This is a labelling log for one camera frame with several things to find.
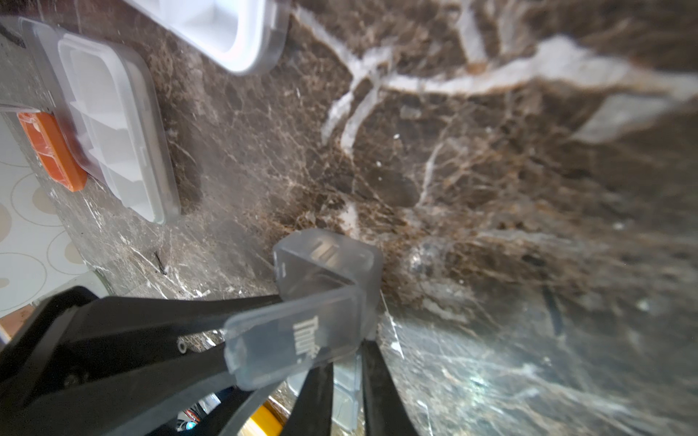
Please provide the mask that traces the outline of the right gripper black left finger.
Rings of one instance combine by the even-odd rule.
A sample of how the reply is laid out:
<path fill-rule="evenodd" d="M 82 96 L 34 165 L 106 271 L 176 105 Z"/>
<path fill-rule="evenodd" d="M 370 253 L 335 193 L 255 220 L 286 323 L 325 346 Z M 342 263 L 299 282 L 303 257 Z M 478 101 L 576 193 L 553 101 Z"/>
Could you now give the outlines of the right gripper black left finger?
<path fill-rule="evenodd" d="M 330 435 L 333 399 L 334 365 L 327 363 L 312 369 L 280 435 Z"/>

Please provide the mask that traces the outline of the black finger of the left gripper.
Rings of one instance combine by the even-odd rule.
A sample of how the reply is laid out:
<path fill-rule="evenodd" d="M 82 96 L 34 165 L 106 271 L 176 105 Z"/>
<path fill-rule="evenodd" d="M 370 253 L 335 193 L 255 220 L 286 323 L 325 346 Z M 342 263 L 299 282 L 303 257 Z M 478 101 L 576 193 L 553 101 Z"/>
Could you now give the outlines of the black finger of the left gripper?
<path fill-rule="evenodd" d="M 274 295 L 186 301 L 98 298 L 77 286 L 43 301 L 1 352 L 5 435 L 171 435 L 207 395 L 229 396 L 194 428 L 236 435 L 273 387 L 244 390 L 223 345 L 184 352 L 182 337 L 218 330 Z"/>

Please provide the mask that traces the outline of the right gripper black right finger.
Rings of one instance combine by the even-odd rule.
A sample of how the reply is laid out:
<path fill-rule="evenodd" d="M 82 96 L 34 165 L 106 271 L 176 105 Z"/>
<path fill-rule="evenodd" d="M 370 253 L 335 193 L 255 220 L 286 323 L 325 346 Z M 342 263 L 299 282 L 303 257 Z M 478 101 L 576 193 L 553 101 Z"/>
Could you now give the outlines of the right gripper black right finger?
<path fill-rule="evenodd" d="M 365 434 L 418 436 L 378 344 L 365 340 L 360 351 L 363 365 Z"/>

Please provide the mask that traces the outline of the small clear grey pillbox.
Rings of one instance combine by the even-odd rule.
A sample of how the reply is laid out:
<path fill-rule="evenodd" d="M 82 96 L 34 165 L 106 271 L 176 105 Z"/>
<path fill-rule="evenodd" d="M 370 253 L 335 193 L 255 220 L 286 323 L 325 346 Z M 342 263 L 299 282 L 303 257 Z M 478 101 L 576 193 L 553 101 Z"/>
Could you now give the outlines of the small clear grey pillbox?
<path fill-rule="evenodd" d="M 384 268 L 377 247 L 306 229 L 279 241 L 273 256 L 280 303 L 224 326 L 225 362 L 244 391 L 341 360 L 376 330 Z"/>

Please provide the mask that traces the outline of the yellow round pillbox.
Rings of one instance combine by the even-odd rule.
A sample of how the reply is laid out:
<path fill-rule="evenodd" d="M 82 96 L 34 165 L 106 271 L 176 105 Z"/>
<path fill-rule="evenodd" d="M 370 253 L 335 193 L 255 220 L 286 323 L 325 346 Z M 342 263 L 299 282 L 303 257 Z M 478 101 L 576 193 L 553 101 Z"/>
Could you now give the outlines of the yellow round pillbox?
<path fill-rule="evenodd" d="M 279 436 L 283 423 L 274 414 L 274 410 L 266 403 L 245 422 L 239 436 Z"/>

